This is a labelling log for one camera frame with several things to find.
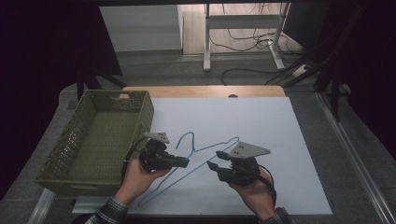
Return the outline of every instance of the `sleeve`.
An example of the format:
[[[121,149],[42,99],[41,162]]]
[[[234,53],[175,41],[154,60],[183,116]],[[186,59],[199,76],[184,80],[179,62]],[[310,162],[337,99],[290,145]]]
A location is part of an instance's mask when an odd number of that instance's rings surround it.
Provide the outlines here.
[[[127,205],[111,197],[103,207],[88,219],[86,224],[120,224],[125,220],[127,212]]]
[[[259,224],[297,224],[290,217],[284,208],[277,208],[275,215],[270,219],[259,222]]]

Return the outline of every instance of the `hand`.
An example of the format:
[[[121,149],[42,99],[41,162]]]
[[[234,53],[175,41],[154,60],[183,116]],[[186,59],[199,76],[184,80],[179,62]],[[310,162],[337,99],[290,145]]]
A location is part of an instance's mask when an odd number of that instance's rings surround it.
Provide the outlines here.
[[[158,170],[151,173],[146,172],[138,159],[132,159],[125,173],[123,183],[116,194],[116,199],[121,203],[130,204],[138,196],[145,193],[152,182],[166,175],[169,170]]]
[[[260,169],[261,175],[273,183],[271,176]],[[245,205],[259,218],[260,221],[267,220],[275,215],[275,208],[270,190],[265,184],[256,180],[247,186],[241,187],[228,184],[239,193]]]

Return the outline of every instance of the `green plastic basket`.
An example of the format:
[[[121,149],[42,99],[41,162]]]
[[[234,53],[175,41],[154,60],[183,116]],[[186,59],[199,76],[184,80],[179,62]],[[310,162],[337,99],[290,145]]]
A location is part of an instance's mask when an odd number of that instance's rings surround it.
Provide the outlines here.
[[[85,91],[35,182],[65,196],[114,195],[123,160],[153,115],[148,91]]]

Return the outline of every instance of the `black curtain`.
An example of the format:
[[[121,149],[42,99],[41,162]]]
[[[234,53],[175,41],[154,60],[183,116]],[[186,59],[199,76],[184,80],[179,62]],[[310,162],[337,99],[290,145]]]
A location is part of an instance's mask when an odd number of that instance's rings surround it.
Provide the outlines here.
[[[337,67],[350,105],[396,159],[396,4],[371,1],[343,48]]]
[[[3,198],[46,131],[60,91],[78,74],[121,71],[98,6],[1,1],[0,38]]]

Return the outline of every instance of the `metal frame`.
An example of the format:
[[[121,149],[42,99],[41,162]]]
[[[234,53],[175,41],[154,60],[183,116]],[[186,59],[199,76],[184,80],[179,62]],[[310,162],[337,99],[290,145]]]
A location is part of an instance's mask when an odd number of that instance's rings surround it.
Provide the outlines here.
[[[205,5],[205,50],[204,71],[210,71],[210,33],[212,29],[276,29],[273,41],[268,41],[278,70],[285,70],[285,65],[277,51],[280,33],[285,23],[290,3],[286,3],[280,15],[218,15],[210,16],[209,5]]]
[[[35,205],[35,210],[33,210],[32,215],[29,218],[28,224],[39,224],[44,223],[47,217],[47,213],[50,210],[50,206],[55,198],[55,193],[49,189],[44,189]]]
[[[339,122],[333,115],[331,111],[331,106],[327,100],[326,93],[317,93],[317,98],[323,111],[326,114],[335,135],[337,136],[341,146],[343,147],[346,156],[348,157],[355,173],[357,174],[361,184],[367,192],[372,204],[381,218],[382,223],[396,223],[395,216],[390,211],[389,205],[381,193],[378,185],[375,183],[367,168],[364,166],[358,151],[353,146],[352,142],[349,140],[347,132],[344,130],[343,125]]]

